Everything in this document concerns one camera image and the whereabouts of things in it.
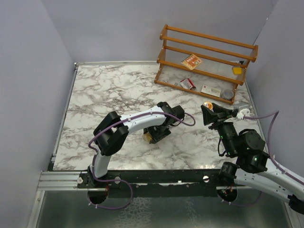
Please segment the clear pill bottle gold lid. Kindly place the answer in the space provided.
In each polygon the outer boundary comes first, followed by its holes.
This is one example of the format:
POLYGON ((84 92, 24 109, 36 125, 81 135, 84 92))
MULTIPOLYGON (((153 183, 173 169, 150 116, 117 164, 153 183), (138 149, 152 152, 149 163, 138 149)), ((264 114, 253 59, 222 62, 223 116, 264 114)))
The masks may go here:
POLYGON ((144 128, 143 130, 143 139, 146 140, 149 144, 152 144, 153 142, 153 137, 150 134, 148 128, 144 128))

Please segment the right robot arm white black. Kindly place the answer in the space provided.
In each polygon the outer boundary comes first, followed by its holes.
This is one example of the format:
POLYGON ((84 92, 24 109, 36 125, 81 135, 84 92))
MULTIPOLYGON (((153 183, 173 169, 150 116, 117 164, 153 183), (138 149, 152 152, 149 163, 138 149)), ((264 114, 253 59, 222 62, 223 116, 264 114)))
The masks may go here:
POLYGON ((275 161, 264 148, 270 145, 254 129, 237 132, 231 118, 251 119, 247 108, 226 109, 215 103, 201 105, 203 122, 216 130, 224 146, 224 155, 236 162, 224 162, 218 174, 224 185, 243 185, 271 194, 288 203, 289 207, 303 214, 304 179, 275 161))

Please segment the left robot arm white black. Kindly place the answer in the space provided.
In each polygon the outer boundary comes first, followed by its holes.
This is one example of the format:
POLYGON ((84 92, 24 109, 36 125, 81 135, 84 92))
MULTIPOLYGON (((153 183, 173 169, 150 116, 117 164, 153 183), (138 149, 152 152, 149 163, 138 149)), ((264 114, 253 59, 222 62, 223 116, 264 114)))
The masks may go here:
POLYGON ((143 130, 148 142, 156 144, 170 135, 169 127, 182 122, 184 117, 185 111, 180 105, 172 108, 167 102, 159 102, 149 110, 136 114, 110 112, 93 131, 94 137, 88 145, 95 150, 89 168, 90 184, 96 188, 104 184, 111 156, 122 148, 127 136, 143 130))

